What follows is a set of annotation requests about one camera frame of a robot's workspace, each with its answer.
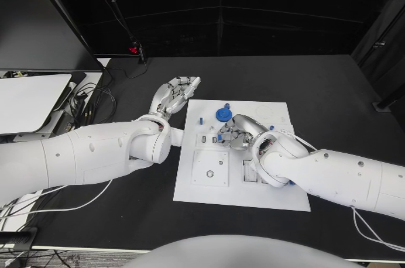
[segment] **black wall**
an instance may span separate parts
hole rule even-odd
[[[127,54],[104,0],[60,0],[95,53]],[[148,56],[349,54],[386,0],[117,0]]]

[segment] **monitor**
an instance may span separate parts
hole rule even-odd
[[[55,0],[0,0],[0,71],[102,71]]]

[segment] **white rectangular plate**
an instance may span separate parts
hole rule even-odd
[[[212,137],[216,136],[216,132],[223,125],[215,118],[215,112],[219,108],[223,108],[225,103],[230,104],[233,115],[243,114],[266,127],[274,125],[274,130],[285,129],[294,133],[287,104],[282,102],[192,99],[189,101],[173,200],[310,211],[307,194],[297,185],[274,188],[262,183],[259,176],[256,182],[243,181],[243,160],[251,160],[249,151],[223,148],[212,142]],[[228,171],[217,169],[219,158],[216,157],[225,153],[229,154],[226,162]],[[202,159],[199,165],[194,161],[196,158]],[[212,180],[206,176],[207,169],[213,169],[215,174],[212,178],[215,178],[217,173],[217,180]]]

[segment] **circular hole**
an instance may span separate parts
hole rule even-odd
[[[264,140],[261,145],[259,145],[259,150],[261,151],[266,151],[268,150],[268,147],[269,147],[269,139]]]

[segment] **white cable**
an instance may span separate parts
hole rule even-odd
[[[112,182],[112,180],[109,180],[108,185],[105,186],[105,188],[102,189],[102,191],[99,192],[99,194],[95,196],[95,198],[94,198],[89,202],[86,202],[83,205],[81,205],[79,207],[76,207],[76,208],[43,209],[43,210],[39,210],[39,211],[30,211],[30,212],[24,212],[23,214],[16,214],[16,215],[10,215],[10,216],[7,216],[7,217],[0,217],[0,220],[3,220],[3,219],[6,219],[6,218],[10,218],[10,217],[17,217],[17,216],[24,215],[24,214],[34,214],[34,213],[37,213],[37,212],[73,211],[73,210],[76,210],[76,209],[85,207],[88,204],[91,204],[91,203],[96,200],[96,198],[98,198],[98,197],[101,196],[101,194],[105,192],[105,190],[107,190],[107,188],[108,188],[111,182]]]
[[[291,132],[288,132],[285,129],[279,130],[281,133],[284,133],[285,135],[288,135],[291,138],[294,138],[297,141],[300,141],[303,144],[305,144],[310,148],[313,148],[315,151],[318,150],[303,138],[300,138],[295,134],[292,134]]]
[[[354,220],[354,226],[356,226],[356,229],[357,229],[357,232],[359,234],[367,239],[367,240],[372,240],[373,242],[376,243],[382,243],[383,245],[386,245],[390,249],[395,249],[395,250],[399,250],[401,252],[405,252],[405,247],[403,246],[398,246],[398,245],[393,245],[392,243],[388,243],[385,241],[382,241],[382,238],[377,236],[377,234],[375,233],[372,227],[369,226],[369,224],[366,223],[363,217],[359,215],[359,212],[356,211],[356,209],[352,207],[352,210],[353,210],[353,220]],[[357,221],[356,221],[356,216],[359,216],[360,220],[363,221],[364,225],[367,226],[369,230],[372,231],[373,235],[376,236],[377,240],[376,239],[372,239],[370,237],[367,237],[362,232],[360,232],[360,229],[359,229],[359,226],[357,226]]]
[[[17,203],[16,203],[16,204],[13,204],[13,205],[8,205],[8,206],[6,206],[6,207],[0,208],[0,211],[3,211],[6,208],[11,208],[11,207],[14,207],[16,205],[21,204],[23,202],[26,202],[26,201],[29,201],[29,200],[32,200],[32,199],[34,199],[34,198],[37,198],[37,197],[40,197],[40,196],[43,196],[43,195],[46,195],[46,194],[49,194],[49,193],[52,193],[52,192],[55,192],[55,191],[60,190],[60,189],[62,189],[62,188],[65,188],[65,187],[68,187],[68,185],[65,185],[65,186],[62,186],[62,187],[59,187],[59,188],[53,189],[53,190],[52,190],[52,191],[49,191],[49,192],[42,193],[40,195],[33,196],[32,198],[29,198],[29,199],[26,199],[26,200],[23,200],[23,201],[20,201],[20,202],[17,202]]]

